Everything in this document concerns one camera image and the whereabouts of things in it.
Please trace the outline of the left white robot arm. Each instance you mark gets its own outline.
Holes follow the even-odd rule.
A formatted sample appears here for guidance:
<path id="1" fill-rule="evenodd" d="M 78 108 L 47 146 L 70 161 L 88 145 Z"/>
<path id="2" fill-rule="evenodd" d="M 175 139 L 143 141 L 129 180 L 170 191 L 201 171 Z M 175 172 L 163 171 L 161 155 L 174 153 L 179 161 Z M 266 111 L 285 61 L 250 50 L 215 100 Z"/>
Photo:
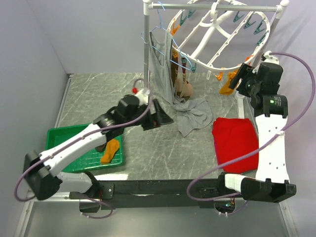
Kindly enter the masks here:
<path id="1" fill-rule="evenodd" d="M 37 200 L 46 200 L 57 192 L 77 192 L 94 198 L 100 192 L 95 177 L 90 172 L 63 172 L 67 165 L 92 149 L 106 147 L 127 127 L 141 126 L 143 130 L 151 130 L 172 123 L 173 119 L 157 99 L 147 103 L 140 95 L 126 95 L 116 106 L 62 144 L 41 153 L 27 153 L 22 177 Z"/>

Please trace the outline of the white clip sock hanger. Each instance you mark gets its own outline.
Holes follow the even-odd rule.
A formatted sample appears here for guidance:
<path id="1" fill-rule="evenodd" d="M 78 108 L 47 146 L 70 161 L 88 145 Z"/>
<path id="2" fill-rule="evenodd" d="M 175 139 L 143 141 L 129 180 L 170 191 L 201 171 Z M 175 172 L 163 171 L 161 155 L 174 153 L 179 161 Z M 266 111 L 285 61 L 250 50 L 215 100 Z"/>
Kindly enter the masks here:
<path id="1" fill-rule="evenodd" d="M 260 8 L 258 6 L 251 7 L 246 5 L 238 0 L 228 0 L 227 5 L 222 5 L 220 0 L 212 3 L 212 5 L 198 5 L 196 0 L 191 0 L 184 4 L 184 6 L 179 9 L 178 13 L 170 21 L 168 25 L 168 30 L 172 35 L 176 33 L 176 28 L 174 24 L 179 20 L 179 26 L 182 26 L 186 19 L 190 18 L 196 10 L 207 9 L 208 12 L 201 18 L 200 22 L 192 29 L 192 31 L 185 37 L 184 41 L 179 45 L 173 45 L 173 49 L 181 55 L 181 63 L 188 63 L 190 66 L 187 70 L 196 72 L 196 67 L 198 65 L 204 67 L 210 72 L 230 72 L 239 69 L 241 64 L 238 64 L 234 67 L 220 67 L 217 68 L 214 66 L 216 59 L 222 54 L 224 49 L 231 43 L 233 38 L 239 33 L 240 29 L 248 29 L 256 23 L 250 22 L 253 15 L 258 15 L 261 17 L 261 22 L 254 31 L 254 35 L 257 35 L 261 32 L 264 34 L 256 43 L 256 47 L 253 50 L 252 54 L 244 61 L 245 64 L 252 65 L 255 57 L 263 50 L 264 46 L 269 40 L 272 27 L 270 22 L 267 19 L 267 16 L 264 14 L 265 11 L 268 11 L 264 7 Z M 239 25 L 231 32 L 228 33 L 225 31 L 221 24 L 229 19 L 231 16 L 234 16 L 233 21 L 239 22 Z M 187 54 L 183 51 L 183 47 L 189 42 L 192 36 L 200 28 L 206 28 L 207 31 L 201 39 L 200 43 L 196 47 L 193 53 Z M 216 53 L 210 58 L 210 60 L 205 63 L 198 59 L 198 56 L 205 49 L 207 43 L 209 43 L 211 37 L 215 32 L 221 34 L 226 40 L 216 51 Z"/>

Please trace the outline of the mustard yellow sock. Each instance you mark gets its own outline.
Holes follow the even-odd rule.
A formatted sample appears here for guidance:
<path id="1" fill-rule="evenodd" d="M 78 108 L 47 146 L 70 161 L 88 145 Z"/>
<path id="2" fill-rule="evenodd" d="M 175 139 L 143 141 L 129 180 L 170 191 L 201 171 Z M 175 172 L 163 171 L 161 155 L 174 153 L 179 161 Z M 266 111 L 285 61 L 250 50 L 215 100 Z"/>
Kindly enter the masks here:
<path id="1" fill-rule="evenodd" d="M 221 95 L 231 95 L 233 93 L 234 89 L 229 88 L 232 79 L 233 79 L 233 77 L 229 77 L 227 79 L 227 82 L 219 90 L 219 94 L 221 94 Z"/>
<path id="2" fill-rule="evenodd" d="M 113 160 L 116 152 L 119 150 L 120 148 L 120 143 L 118 140 L 116 139 L 112 139 L 110 140 L 105 148 L 105 152 L 103 154 L 103 156 L 100 159 L 101 164 L 108 164 L 111 163 L 111 161 Z"/>

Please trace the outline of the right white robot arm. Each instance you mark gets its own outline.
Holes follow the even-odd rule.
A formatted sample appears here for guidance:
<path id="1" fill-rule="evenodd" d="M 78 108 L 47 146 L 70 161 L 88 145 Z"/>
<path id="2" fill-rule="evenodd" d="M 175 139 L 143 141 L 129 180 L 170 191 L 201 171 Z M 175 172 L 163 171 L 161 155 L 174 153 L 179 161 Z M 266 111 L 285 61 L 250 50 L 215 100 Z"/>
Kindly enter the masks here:
<path id="1" fill-rule="evenodd" d="M 230 83 L 239 94 L 249 97 L 258 129 L 259 162 L 255 178 L 241 174 L 221 173 L 217 193 L 228 197 L 233 191 L 244 200 L 282 202 L 296 194 L 285 161 L 285 133 L 288 119 L 288 100 L 278 94 L 282 66 L 262 62 L 255 68 L 242 64 Z"/>

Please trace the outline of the brown knit sock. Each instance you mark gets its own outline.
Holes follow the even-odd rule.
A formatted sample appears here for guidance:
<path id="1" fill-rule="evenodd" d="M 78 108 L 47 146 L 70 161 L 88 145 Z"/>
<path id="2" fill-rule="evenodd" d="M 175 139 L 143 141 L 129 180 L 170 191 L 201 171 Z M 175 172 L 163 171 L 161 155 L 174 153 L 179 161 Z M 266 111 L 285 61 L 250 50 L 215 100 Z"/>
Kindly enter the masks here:
<path id="1" fill-rule="evenodd" d="M 106 145 L 107 145 L 107 143 L 104 143 L 104 144 L 102 144 L 102 145 L 100 145 L 100 146 L 97 146 L 97 147 L 95 148 L 95 150 L 96 150 L 97 152 L 99 152 L 99 153 L 104 152 L 105 149 L 106 149 Z"/>

